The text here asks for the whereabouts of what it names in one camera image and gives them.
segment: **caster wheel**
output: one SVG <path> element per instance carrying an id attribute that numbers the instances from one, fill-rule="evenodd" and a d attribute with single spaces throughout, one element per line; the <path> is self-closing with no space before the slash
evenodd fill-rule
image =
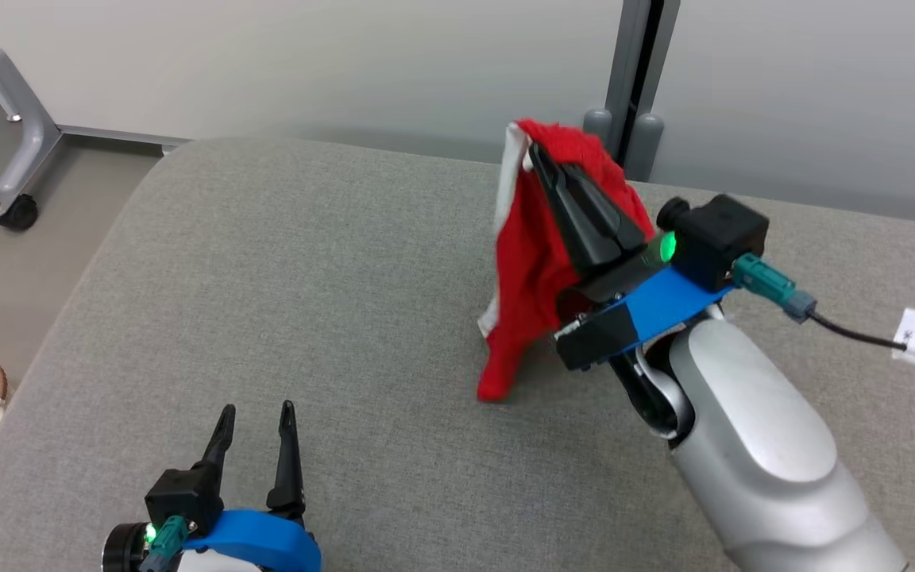
<path id="1" fill-rule="evenodd" d="M 15 231 L 23 231 L 33 226 L 37 220 L 37 203 L 30 195 L 19 195 L 5 213 L 0 214 L 0 226 Z"/>

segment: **white wall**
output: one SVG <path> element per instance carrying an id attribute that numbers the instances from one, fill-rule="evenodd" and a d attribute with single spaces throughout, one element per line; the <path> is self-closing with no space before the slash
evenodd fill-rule
<path id="1" fill-rule="evenodd" d="M 682 0 L 651 180 L 915 218 L 915 1 Z"/>
<path id="2" fill-rule="evenodd" d="M 55 123 L 276 130 L 498 160 L 508 121 L 606 98 L 622 0 L 0 0 Z"/>

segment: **red fabric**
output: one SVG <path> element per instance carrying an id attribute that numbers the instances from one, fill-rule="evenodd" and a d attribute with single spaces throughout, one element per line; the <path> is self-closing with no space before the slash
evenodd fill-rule
<path id="1" fill-rule="evenodd" d="M 577 163 L 584 168 L 651 239 L 654 232 L 645 206 L 598 137 L 558 124 L 542 126 L 530 119 L 520 120 L 518 126 L 555 162 Z M 489 361 L 479 380 L 482 401 L 506 398 L 524 350 L 559 328 L 557 294 L 580 280 L 534 173 L 518 173 L 511 213 L 496 238 L 496 271 L 500 311 L 496 327 L 486 338 Z"/>

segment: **green light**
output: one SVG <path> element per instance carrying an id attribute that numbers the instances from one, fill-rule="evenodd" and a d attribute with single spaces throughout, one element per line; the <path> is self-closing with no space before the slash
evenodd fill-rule
<path id="1" fill-rule="evenodd" d="M 658 257 L 662 258 L 663 264 L 673 260 L 673 254 L 676 253 L 676 233 L 673 231 L 663 235 L 662 242 L 658 244 Z"/>

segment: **red and white cloth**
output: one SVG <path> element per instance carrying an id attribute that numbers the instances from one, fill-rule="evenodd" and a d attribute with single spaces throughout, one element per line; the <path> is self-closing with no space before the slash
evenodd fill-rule
<path id="1" fill-rule="evenodd" d="M 544 195 L 531 172 L 527 146 L 537 141 L 556 163 L 575 163 L 651 239 L 654 231 L 638 193 L 624 180 L 595 135 L 558 124 L 523 119 L 508 126 L 496 193 L 497 290 L 479 318 L 489 344 L 489 361 L 479 380 L 479 399 L 500 401 L 509 394 L 520 358 L 531 342 L 559 328 L 556 296 L 581 279 Z"/>

